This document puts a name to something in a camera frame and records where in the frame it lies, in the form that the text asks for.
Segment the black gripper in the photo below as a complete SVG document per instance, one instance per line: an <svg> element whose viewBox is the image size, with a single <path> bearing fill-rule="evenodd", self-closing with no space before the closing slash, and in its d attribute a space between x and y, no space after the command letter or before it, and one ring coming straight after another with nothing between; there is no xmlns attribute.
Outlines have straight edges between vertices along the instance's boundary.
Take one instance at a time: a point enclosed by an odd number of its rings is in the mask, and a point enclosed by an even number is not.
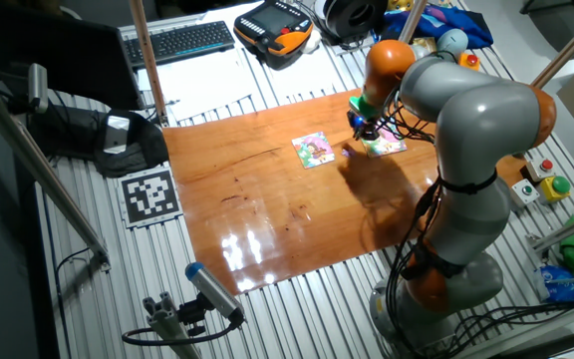
<svg viewBox="0 0 574 359"><path fill-rule="evenodd" d="M350 110L347 112L350 127L356 133L356 139L362 140L366 135L367 141L375 141L380 134L376 131L377 122L373 119L366 119L364 116Z"/></svg>

